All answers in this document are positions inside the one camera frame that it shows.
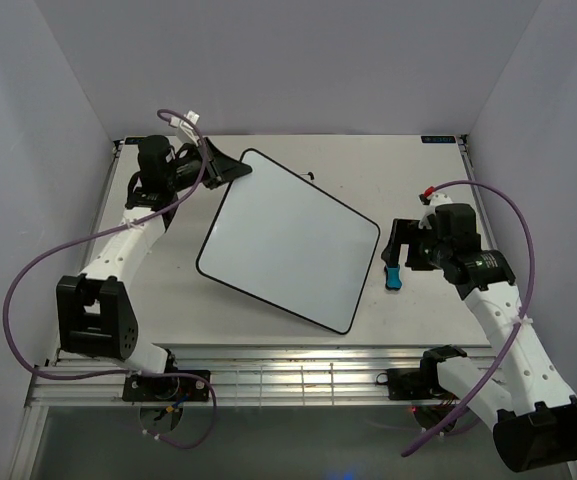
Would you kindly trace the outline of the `blue bone-shaped eraser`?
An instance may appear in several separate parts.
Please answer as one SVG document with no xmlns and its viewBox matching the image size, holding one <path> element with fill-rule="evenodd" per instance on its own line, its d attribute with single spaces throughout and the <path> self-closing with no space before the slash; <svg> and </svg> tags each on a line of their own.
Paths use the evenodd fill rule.
<svg viewBox="0 0 577 480">
<path fill-rule="evenodd" d="M 386 266 L 385 272 L 385 288 L 389 291 L 399 291 L 402 288 L 402 281 L 400 276 L 400 266 Z"/>
</svg>

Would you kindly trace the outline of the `white whiteboard black frame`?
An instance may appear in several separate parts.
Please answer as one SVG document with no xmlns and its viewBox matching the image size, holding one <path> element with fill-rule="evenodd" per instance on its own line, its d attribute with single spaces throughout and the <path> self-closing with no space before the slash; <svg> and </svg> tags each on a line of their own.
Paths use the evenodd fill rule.
<svg viewBox="0 0 577 480">
<path fill-rule="evenodd" d="M 339 335 L 358 311 L 380 239 L 371 219 L 256 149 L 227 187 L 197 272 Z"/>
</svg>

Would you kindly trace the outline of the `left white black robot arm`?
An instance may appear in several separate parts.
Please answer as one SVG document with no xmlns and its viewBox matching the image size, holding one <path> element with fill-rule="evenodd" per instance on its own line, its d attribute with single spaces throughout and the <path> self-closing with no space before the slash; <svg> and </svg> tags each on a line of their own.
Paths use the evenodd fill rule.
<svg viewBox="0 0 577 480">
<path fill-rule="evenodd" d="M 183 193 L 216 189 L 252 172 L 210 140 L 174 148 L 162 135 L 137 142 L 137 171 L 127 187 L 120 229 L 76 276 L 56 286 L 60 347 L 147 372 L 146 388 L 158 399 L 173 397 L 180 376 L 172 356 L 142 339 L 129 287 L 155 243 L 168 231 Z"/>
</svg>

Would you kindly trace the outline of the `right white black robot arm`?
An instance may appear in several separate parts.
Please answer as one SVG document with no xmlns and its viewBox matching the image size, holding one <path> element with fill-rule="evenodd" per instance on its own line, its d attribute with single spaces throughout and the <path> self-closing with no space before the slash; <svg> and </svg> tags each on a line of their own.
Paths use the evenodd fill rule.
<svg viewBox="0 0 577 480">
<path fill-rule="evenodd" d="M 477 371 L 465 351 L 426 351 L 419 385 L 467 403 L 491 431 L 497 453 L 514 472 L 577 461 L 577 395 L 562 378 L 532 322 L 520 314 L 515 275 L 503 254 L 485 250 L 475 210 L 449 200 L 430 202 L 420 220 L 394 219 L 382 251 L 386 287 L 398 290 L 400 266 L 442 272 L 481 326 L 504 385 Z"/>
</svg>

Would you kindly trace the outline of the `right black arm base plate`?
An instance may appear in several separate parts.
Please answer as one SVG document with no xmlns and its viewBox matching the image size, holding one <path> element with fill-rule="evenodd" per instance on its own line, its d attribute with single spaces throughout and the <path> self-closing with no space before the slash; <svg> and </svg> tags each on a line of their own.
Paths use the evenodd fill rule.
<svg viewBox="0 0 577 480">
<path fill-rule="evenodd" d="M 375 385 L 385 387 L 391 401 L 433 400 L 446 393 L 440 387 L 431 386 L 419 368 L 383 370 L 376 375 Z"/>
</svg>

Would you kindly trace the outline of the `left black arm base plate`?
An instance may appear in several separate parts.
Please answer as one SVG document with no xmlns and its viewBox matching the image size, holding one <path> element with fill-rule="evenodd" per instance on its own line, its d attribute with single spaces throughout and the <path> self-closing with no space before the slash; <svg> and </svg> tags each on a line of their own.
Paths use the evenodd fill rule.
<svg viewBox="0 0 577 480">
<path fill-rule="evenodd" d="M 200 377 L 195 378 L 151 378 L 130 376 L 124 383 L 122 400 L 124 402 L 169 402 L 180 399 L 190 402 L 207 402 L 209 390 L 205 385 L 211 380 L 210 370 L 182 370 L 182 373 Z"/>
</svg>

